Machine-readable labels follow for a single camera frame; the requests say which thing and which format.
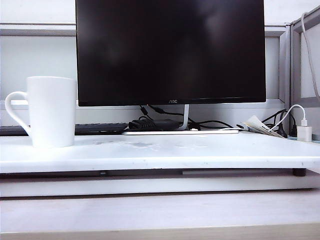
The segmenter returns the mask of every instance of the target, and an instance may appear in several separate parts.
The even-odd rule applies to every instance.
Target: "mug handle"
[[[24,91],[14,91],[11,92],[8,96],[6,96],[5,101],[4,101],[4,106],[6,111],[8,112],[8,114],[18,123],[20,124],[21,127],[23,127],[23,129],[26,131],[26,133],[31,137],[31,128],[25,124],[24,121],[21,120],[21,118],[19,118],[14,111],[12,110],[11,107],[11,100],[12,98],[14,98],[15,96],[22,96],[25,100],[27,100],[27,93]]]

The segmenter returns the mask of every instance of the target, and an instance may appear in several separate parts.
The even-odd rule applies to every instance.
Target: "paper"
[[[264,125],[256,115],[253,115],[250,117],[247,121],[245,121],[243,124],[245,124],[248,127],[249,132],[255,132],[260,134],[265,134],[269,136],[274,136],[278,138],[284,139],[283,136],[279,135],[275,131],[272,131],[269,127]]]

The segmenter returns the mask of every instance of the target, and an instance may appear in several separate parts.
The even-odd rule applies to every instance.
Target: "white charger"
[[[284,115],[284,117],[276,125],[274,125],[271,128],[271,130],[273,130],[276,126],[278,126],[280,123],[282,123],[282,121],[289,115],[289,112],[294,107],[299,107],[303,111],[303,119],[301,120],[301,126],[296,127],[297,128],[297,140],[302,141],[302,142],[311,142],[312,141],[312,126],[308,126],[308,121],[306,119],[306,111],[299,104],[295,104],[292,107],[290,107],[288,112],[286,113],[286,115]]]

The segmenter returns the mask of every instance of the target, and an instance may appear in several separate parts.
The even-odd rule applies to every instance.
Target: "power adapter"
[[[302,142],[312,141],[312,126],[308,126],[305,117],[301,120],[301,126],[297,126],[297,140]]]

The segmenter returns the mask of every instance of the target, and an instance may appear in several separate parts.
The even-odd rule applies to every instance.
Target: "white shelf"
[[[33,148],[0,137],[1,173],[134,169],[320,168],[320,144],[262,134],[90,135],[71,147]]]

